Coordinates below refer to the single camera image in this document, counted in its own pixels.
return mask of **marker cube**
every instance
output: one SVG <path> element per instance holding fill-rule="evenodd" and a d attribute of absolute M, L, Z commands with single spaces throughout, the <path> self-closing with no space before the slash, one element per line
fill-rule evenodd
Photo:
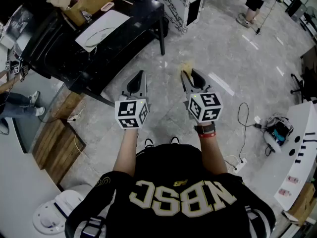
<path fill-rule="evenodd" d="M 147 101 L 125 100 L 116 101 L 114 104 L 115 119 L 122 129 L 142 128 L 149 108 Z"/>
<path fill-rule="evenodd" d="M 219 93 L 195 93 L 190 95 L 188 110 L 197 122 L 219 119 L 223 104 Z"/>

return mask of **black watch strap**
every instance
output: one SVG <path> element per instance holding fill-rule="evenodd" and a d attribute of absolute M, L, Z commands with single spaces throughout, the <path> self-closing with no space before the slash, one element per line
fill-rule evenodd
<path fill-rule="evenodd" d="M 204 134 L 204 133 L 215 132 L 216 128 L 215 128 L 214 123 L 212 121 L 210 125 L 194 126 L 194 130 L 197 131 L 198 134 Z"/>

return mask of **jeans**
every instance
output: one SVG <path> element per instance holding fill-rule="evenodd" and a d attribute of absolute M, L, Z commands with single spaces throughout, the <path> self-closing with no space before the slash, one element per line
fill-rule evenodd
<path fill-rule="evenodd" d="M 36 109 L 30 107 L 30 98 L 19 93 L 9 94 L 8 92 L 5 92 L 3 94 L 5 94 L 7 100 L 3 112 L 0 114 L 0 118 L 23 118 L 35 115 Z"/>

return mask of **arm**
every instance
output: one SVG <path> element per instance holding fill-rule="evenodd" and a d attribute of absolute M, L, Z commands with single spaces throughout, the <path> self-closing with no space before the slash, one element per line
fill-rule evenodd
<path fill-rule="evenodd" d="M 137 129 L 127 129 L 124 132 L 118 157 L 115 161 L 113 171 L 120 171 L 134 176 L 135 157 L 137 151 Z"/>
<path fill-rule="evenodd" d="M 198 124 L 199 126 L 206 126 L 210 123 Z M 224 162 L 223 156 L 218 146 L 216 136 L 199 138 L 202 148 L 202 160 L 205 169 L 219 175 L 227 172 L 227 166 Z"/>

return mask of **red bracelet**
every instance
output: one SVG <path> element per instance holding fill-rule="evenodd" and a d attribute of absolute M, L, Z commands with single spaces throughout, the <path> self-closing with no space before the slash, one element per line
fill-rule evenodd
<path fill-rule="evenodd" d="M 198 134 L 199 137 L 214 137 L 216 136 L 216 132 L 213 133 L 205 133 L 205 134 Z"/>

